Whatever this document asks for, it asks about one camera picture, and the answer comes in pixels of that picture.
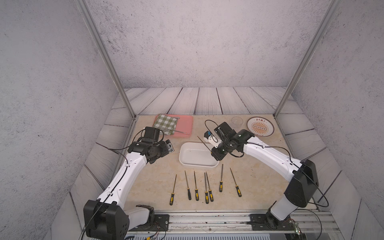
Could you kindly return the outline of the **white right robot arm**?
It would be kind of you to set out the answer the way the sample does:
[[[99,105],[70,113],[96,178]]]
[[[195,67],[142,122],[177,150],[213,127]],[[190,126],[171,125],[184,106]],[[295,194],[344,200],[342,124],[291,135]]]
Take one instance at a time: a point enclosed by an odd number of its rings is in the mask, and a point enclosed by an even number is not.
[[[293,159],[290,155],[278,151],[276,147],[266,145],[247,130],[235,133],[234,130],[223,132],[218,129],[216,133],[215,137],[208,131],[205,132],[204,141],[213,146],[211,154],[217,161],[223,160],[227,154],[236,150],[263,162],[289,182],[282,198],[266,213],[271,223],[283,222],[297,208],[306,207],[318,190],[318,176],[313,162]]]

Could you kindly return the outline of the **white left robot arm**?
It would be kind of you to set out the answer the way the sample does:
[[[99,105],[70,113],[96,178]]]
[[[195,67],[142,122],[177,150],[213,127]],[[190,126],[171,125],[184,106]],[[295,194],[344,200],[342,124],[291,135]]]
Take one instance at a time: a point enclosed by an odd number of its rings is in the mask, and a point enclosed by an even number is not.
[[[158,143],[134,142],[125,155],[125,162],[96,200],[84,206],[85,235],[99,240],[123,240],[129,230],[138,226],[153,225],[154,209],[137,205],[128,213],[124,206],[140,171],[174,151],[170,140]]]

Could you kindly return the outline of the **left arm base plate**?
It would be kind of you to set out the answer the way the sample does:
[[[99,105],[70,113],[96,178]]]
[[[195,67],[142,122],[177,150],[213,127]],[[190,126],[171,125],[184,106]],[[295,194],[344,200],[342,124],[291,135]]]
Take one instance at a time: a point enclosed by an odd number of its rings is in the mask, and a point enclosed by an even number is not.
[[[125,213],[130,220],[129,232],[156,232],[158,230],[164,232],[169,229],[170,215],[156,214],[151,206],[137,205]]]

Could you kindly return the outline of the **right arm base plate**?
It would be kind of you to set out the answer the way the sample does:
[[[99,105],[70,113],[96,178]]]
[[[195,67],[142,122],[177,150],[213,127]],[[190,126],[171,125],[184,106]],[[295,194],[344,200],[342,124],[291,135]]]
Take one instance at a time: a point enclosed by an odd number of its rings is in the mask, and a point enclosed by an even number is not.
[[[250,221],[245,222],[250,225],[253,231],[294,231],[295,225],[288,215],[282,221],[278,220],[272,213],[251,214]]]

